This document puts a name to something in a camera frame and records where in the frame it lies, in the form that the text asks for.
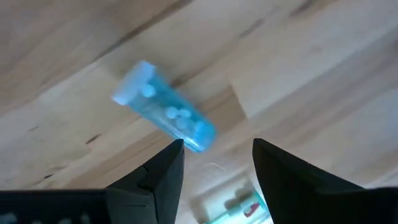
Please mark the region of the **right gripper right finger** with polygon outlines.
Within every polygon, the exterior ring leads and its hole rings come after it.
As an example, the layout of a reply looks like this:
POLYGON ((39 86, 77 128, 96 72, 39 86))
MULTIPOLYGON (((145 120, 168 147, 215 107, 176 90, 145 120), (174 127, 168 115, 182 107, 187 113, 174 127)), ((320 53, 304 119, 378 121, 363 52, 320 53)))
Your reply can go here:
POLYGON ((252 159, 274 224, 308 224, 308 212, 318 190, 335 193, 361 189, 261 138, 253 140, 252 159))

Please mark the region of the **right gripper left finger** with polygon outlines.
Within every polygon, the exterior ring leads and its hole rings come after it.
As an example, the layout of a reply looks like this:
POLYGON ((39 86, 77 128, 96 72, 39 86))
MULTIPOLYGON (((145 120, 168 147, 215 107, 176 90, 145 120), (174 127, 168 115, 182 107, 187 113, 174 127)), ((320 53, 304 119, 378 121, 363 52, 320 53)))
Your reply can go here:
POLYGON ((183 184, 178 139, 106 188, 111 224, 175 224, 183 184))

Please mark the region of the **blue medicine bottle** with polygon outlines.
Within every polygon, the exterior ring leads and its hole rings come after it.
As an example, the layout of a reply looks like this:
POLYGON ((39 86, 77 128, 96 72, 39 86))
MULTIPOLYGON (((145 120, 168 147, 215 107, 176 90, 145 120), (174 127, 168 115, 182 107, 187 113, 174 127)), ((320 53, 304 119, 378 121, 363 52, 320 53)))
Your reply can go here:
POLYGON ((183 139, 193 152, 204 152, 215 141, 215 125, 174 90, 155 65, 145 60, 125 74, 111 98, 173 138, 183 139))

